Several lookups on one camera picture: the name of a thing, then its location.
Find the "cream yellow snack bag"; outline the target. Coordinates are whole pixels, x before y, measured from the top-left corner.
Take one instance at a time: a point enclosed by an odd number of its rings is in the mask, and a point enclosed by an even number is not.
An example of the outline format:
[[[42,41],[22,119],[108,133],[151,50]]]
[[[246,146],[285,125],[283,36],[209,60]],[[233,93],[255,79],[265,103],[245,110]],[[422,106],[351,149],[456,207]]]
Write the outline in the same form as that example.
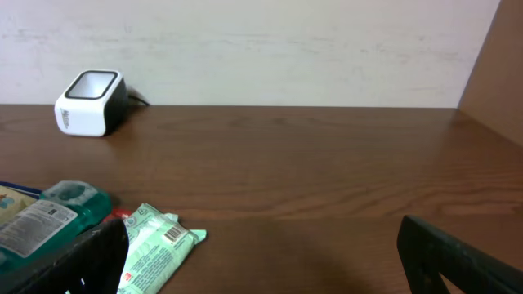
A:
[[[18,212],[35,203],[40,198],[40,189],[1,182],[1,225],[7,223]]]

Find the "teal blister pack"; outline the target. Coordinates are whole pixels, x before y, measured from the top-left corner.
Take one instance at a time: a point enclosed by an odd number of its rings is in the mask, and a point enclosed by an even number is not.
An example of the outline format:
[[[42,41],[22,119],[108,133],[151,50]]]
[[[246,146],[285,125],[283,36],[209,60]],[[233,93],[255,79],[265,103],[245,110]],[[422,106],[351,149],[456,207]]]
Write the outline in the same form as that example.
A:
[[[112,211],[110,196],[94,185],[63,180],[1,225],[1,273],[8,274],[72,242]]]

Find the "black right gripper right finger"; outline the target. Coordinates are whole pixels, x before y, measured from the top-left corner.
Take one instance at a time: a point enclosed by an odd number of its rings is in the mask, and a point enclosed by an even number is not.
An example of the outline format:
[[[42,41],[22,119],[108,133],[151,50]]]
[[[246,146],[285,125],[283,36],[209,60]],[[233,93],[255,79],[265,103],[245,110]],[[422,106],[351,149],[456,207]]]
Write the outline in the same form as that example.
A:
[[[522,272],[447,234],[405,215],[396,241],[412,293],[449,293],[443,279],[465,293],[522,294]]]

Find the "green orange snack packet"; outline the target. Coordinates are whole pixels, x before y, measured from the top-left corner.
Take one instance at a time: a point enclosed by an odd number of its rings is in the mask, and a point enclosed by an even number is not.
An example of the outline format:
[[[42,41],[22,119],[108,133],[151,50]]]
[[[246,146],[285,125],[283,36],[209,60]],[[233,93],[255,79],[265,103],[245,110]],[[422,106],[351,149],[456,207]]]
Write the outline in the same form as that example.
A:
[[[129,246],[117,289],[122,294],[159,292],[208,234],[205,229],[183,227],[178,215],[148,203],[141,204],[124,224]]]

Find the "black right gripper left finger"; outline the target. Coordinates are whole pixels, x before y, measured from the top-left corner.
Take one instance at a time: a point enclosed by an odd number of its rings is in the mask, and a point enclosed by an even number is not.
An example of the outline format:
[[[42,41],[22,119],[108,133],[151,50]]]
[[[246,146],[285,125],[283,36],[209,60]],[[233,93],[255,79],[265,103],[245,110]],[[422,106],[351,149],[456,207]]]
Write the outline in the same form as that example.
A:
[[[1,292],[115,294],[128,247],[123,220],[103,222],[60,250],[2,275]]]

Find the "red snack packet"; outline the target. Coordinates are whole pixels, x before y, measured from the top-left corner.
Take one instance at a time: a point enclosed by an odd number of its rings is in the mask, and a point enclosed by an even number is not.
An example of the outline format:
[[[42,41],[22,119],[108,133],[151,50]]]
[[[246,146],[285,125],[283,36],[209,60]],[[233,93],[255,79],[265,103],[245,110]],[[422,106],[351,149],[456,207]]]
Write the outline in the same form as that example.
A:
[[[132,211],[129,211],[128,209],[122,209],[122,208],[113,208],[111,213],[104,218],[104,222],[115,220],[115,219],[127,219],[129,216],[132,215]]]

